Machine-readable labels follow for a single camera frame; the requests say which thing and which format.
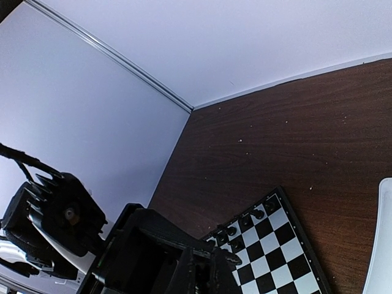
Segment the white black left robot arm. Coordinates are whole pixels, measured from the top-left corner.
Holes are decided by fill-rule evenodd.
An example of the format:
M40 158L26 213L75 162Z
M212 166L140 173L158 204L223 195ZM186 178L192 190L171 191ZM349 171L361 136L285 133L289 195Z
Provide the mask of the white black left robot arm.
M80 293L151 293L160 272L172 274L183 252L189 260L206 261L213 251L212 245L139 204L127 204L102 238L107 224L104 212L70 173L25 182L2 220L8 236L28 242L36 230L37 238L86 270Z

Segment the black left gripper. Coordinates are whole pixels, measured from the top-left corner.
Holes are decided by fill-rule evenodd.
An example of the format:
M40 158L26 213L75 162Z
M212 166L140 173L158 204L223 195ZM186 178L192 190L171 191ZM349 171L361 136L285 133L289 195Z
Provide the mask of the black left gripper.
M78 293L209 293L213 246L128 203Z

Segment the black white chessboard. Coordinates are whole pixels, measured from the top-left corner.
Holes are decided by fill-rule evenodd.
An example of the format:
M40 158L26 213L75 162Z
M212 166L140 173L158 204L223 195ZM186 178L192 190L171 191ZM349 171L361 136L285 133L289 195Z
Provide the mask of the black white chessboard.
M263 203L276 198L281 208L268 216ZM249 214L253 209L265 212L262 220ZM245 231L238 220L250 215L254 225ZM317 260L316 254L296 216L285 190L278 186L228 222L236 227L228 242L240 239L244 248L232 249L228 242L218 246L214 235L216 227L202 239L221 249L236 254L243 264L232 267L232 274L241 293L331 293L332 289Z

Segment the white plastic divided tray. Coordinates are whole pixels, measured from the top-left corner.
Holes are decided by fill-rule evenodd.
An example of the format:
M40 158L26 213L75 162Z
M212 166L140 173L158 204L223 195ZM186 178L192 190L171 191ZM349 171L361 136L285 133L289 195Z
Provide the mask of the white plastic divided tray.
M379 184L374 245L363 293L391 293L391 178Z

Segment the black chess piece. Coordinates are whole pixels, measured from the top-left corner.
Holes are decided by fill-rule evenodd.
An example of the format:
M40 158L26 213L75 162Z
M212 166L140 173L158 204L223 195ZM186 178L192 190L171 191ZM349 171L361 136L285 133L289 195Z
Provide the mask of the black chess piece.
M239 223L239 227L242 231L245 231L254 225L250 215L243 216L242 218L240 218L238 220L238 223Z

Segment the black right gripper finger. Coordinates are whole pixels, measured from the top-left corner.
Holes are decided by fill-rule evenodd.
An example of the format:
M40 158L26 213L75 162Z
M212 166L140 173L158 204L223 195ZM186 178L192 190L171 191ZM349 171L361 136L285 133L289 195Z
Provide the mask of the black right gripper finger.
M209 292L210 293L241 293L232 274L232 265L226 262L221 254L210 256Z

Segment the black chess pawn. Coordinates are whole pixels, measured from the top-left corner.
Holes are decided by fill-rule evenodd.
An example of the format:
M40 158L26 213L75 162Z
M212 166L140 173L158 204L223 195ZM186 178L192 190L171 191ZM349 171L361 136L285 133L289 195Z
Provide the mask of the black chess pawn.
M234 250L242 250L244 248L244 244L240 239L233 239L228 242L228 245Z
M228 235L225 232L216 233L214 237L218 246L221 246L228 242Z

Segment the black chess bishop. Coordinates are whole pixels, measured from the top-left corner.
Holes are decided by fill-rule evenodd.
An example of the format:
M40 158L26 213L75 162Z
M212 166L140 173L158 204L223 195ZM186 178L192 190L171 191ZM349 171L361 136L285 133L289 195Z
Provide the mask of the black chess bishop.
M266 202L263 203L263 206L268 216L270 216L275 211L281 208L281 204L279 203L279 200L276 198L268 199Z

